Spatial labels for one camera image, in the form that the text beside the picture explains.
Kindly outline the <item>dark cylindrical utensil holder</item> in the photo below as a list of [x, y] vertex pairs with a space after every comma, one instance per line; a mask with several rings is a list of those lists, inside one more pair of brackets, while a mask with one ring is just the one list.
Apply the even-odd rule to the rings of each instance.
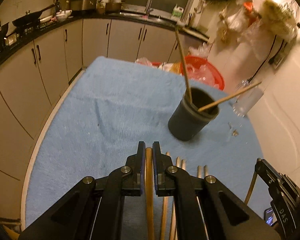
[[168, 121], [170, 133], [181, 141], [195, 137], [219, 114], [218, 106], [199, 112], [198, 109], [214, 102], [214, 99], [200, 88], [192, 87], [192, 103], [185, 93]]

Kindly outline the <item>blue towel table mat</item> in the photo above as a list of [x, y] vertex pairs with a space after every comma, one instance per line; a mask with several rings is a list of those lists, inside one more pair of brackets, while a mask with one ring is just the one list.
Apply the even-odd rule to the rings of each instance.
[[[230, 103], [190, 141], [171, 135], [168, 121], [185, 91], [181, 76], [126, 61], [98, 57], [83, 73], [55, 114], [33, 161], [25, 224], [40, 215], [83, 177], [101, 178], [123, 166], [138, 143], [158, 141], [172, 159], [186, 160], [187, 172], [208, 166], [244, 199], [257, 158], [263, 153], [249, 119]], [[239, 135], [230, 135], [228, 122]]]

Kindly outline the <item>small debris on mat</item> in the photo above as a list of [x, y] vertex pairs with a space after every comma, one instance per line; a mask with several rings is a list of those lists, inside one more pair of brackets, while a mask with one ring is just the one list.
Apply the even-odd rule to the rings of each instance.
[[234, 126], [232, 126], [232, 124], [230, 122], [228, 122], [228, 126], [230, 129], [230, 135], [233, 137], [237, 137], [239, 135], [239, 132], [237, 129], [234, 128]]

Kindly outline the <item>clear glass mug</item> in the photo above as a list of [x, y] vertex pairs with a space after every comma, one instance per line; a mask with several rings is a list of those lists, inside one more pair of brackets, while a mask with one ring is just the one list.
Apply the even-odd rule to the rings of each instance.
[[237, 116], [244, 117], [262, 96], [263, 91], [258, 86], [240, 94], [232, 105], [234, 113]]

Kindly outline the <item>red plastic basket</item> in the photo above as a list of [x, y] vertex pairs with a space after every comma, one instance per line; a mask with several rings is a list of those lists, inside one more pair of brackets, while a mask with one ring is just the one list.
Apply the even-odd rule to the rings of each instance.
[[[189, 79], [204, 83], [213, 88], [223, 90], [224, 79], [220, 72], [205, 58], [188, 55], [185, 57]], [[157, 67], [163, 71], [184, 75], [181, 62], [161, 63], [152, 62], [151, 67]]]

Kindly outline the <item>green detergent bottle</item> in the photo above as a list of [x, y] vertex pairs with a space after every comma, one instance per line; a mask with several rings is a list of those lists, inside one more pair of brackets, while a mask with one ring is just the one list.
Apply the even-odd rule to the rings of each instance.
[[184, 8], [179, 6], [179, 5], [175, 5], [171, 14], [171, 19], [181, 19], [182, 15], [184, 12]]

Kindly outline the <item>white bowl on counter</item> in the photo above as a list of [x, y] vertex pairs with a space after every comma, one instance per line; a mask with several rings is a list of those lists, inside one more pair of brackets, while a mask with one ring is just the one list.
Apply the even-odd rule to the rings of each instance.
[[58, 22], [63, 22], [68, 19], [72, 14], [72, 10], [64, 10], [56, 13], [56, 19]]

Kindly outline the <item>black wok pan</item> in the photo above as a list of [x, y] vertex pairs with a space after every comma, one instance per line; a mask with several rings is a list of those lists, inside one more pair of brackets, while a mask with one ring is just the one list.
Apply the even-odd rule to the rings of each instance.
[[47, 11], [47, 10], [51, 9], [51, 8], [53, 8], [54, 6], [55, 6], [55, 4], [53, 3], [53, 4], [51, 4], [50, 6], [45, 7], [44, 9], [42, 9], [42, 10], [40, 10], [40, 11], [28, 13], [28, 14], [26, 14], [26, 15], [24, 15], [24, 16], [18, 18], [18, 19], [13, 20], [13, 21], [12, 21], [12, 24], [13, 24], [15, 27], [19, 28], [19, 27], [25, 26], [25, 25], [27, 25], [27, 24], [36, 22], [36, 21], [39, 19], [39, 17], [42, 15], [42, 13], [43, 13], [44, 11]]

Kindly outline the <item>hanging plastic bags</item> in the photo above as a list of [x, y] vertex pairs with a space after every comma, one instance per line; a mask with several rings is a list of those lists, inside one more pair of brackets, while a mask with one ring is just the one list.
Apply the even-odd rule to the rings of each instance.
[[275, 38], [286, 42], [296, 38], [299, 6], [295, 0], [236, 0], [235, 4], [234, 9], [219, 12], [216, 41], [247, 44], [261, 60]]

